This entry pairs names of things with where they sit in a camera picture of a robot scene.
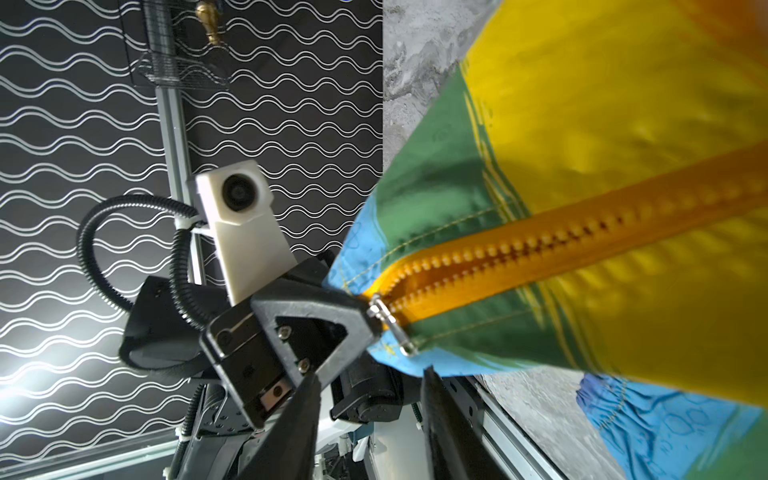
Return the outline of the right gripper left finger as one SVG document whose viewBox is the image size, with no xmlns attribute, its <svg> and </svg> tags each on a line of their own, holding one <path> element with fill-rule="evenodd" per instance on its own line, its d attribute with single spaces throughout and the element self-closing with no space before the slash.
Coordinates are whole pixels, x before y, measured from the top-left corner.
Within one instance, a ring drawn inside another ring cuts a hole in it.
<svg viewBox="0 0 768 480">
<path fill-rule="evenodd" d="M 311 372 L 301 381 L 282 415 L 236 479 L 311 479 L 320 407 L 321 384 Z"/>
</svg>

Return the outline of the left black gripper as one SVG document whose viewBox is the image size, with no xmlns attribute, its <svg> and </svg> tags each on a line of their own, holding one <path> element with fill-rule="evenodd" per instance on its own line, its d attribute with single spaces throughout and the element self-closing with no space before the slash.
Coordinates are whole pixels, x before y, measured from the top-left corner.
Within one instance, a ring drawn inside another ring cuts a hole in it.
<svg viewBox="0 0 768 480">
<path fill-rule="evenodd" d="M 367 302 L 323 286 L 329 264 L 311 258 L 215 318 L 201 346 L 248 424 L 263 429 L 302 380 L 331 393 L 326 412 L 355 424 L 391 422 L 405 381 L 368 353 L 383 332 Z"/>
</svg>

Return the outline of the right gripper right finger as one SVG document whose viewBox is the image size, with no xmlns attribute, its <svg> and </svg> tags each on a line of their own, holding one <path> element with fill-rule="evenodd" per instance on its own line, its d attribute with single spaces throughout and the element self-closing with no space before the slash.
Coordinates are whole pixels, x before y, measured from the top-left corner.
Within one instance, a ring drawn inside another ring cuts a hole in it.
<svg viewBox="0 0 768 480">
<path fill-rule="evenodd" d="M 433 367 L 423 373 L 421 406 L 430 479 L 508 479 Z"/>
</svg>

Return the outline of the rainbow striped jacket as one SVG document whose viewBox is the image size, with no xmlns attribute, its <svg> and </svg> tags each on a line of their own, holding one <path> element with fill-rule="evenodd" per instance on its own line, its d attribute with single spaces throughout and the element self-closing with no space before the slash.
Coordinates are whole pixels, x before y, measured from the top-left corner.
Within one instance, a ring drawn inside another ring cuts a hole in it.
<svg viewBox="0 0 768 480">
<path fill-rule="evenodd" d="M 504 1 L 327 284 L 419 376 L 549 365 L 630 479 L 767 475 L 767 5 Z"/>
</svg>

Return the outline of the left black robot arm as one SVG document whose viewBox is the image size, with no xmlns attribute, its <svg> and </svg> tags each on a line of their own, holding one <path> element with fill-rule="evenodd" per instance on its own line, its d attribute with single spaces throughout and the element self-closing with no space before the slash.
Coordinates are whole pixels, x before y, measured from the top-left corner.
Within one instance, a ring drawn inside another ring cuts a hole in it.
<svg viewBox="0 0 768 480">
<path fill-rule="evenodd" d="M 167 277 L 128 299 L 98 265 L 95 239 L 112 215 L 145 208 L 181 221 Z M 81 222 L 76 253 L 90 284 L 127 315 L 118 355 L 129 368 L 195 386 L 169 475 L 173 479 L 308 479 L 323 448 L 323 418 L 353 426 L 398 419 L 417 381 L 375 361 L 381 330 L 363 302 L 325 287 L 332 258 L 309 258 L 241 300 L 187 278 L 197 210 L 153 195 L 123 195 Z"/>
</svg>

